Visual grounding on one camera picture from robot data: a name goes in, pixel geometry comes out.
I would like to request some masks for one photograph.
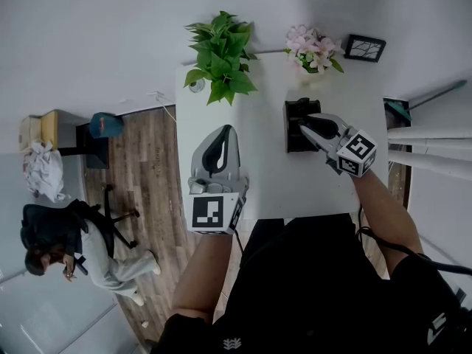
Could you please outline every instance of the black picture frame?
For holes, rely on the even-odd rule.
[[[362,44],[356,44],[353,48],[355,42],[362,42]],[[366,62],[377,63],[382,55],[382,52],[384,52],[385,46],[386,42],[382,39],[351,34],[349,36],[349,40],[347,41],[346,53],[344,54],[344,57],[347,59],[356,59],[363,60]],[[366,55],[368,56],[359,55],[360,50],[365,51]]]

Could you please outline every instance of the hand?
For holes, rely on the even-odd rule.
[[[72,282],[74,278],[74,258],[68,254],[64,255],[64,263],[66,264],[66,269],[63,274],[69,282]]]

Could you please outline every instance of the forearm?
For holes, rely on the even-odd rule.
[[[174,292],[173,313],[202,317],[211,323],[223,289],[232,236],[203,236],[178,281]]]
[[[390,243],[400,244],[423,253],[412,217],[390,194],[390,191],[368,170],[361,178],[353,177],[355,190],[364,208],[371,230]],[[390,274],[405,257],[398,251],[381,247]]]

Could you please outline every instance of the white pants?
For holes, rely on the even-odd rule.
[[[134,278],[156,268],[153,254],[147,251],[140,258],[124,261],[110,258],[99,229],[92,222],[86,222],[88,233],[82,231],[82,252],[91,281],[98,287],[131,297],[138,288]]]

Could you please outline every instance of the black office chair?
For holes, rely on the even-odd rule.
[[[103,190],[105,216],[99,213],[99,204],[89,206],[86,202],[77,199],[63,209],[54,209],[51,207],[38,206],[36,204],[25,205],[23,208],[23,220],[21,221],[22,227],[20,231],[21,242],[24,247],[28,249],[38,244],[35,237],[35,227],[38,224],[62,224],[64,223],[64,218],[67,218],[68,222],[70,221],[69,219],[72,219],[80,226],[86,226],[85,219],[91,221],[102,234],[108,256],[111,258],[114,256],[114,236],[117,236],[127,248],[136,248],[138,243],[135,240],[129,243],[115,227],[115,223],[126,218],[139,218],[139,213],[134,210],[129,214],[113,219],[111,217],[110,200],[108,197],[108,193],[112,190],[112,186],[106,185]],[[84,256],[74,259],[75,266],[87,275],[87,269],[83,266],[85,261],[86,259]]]

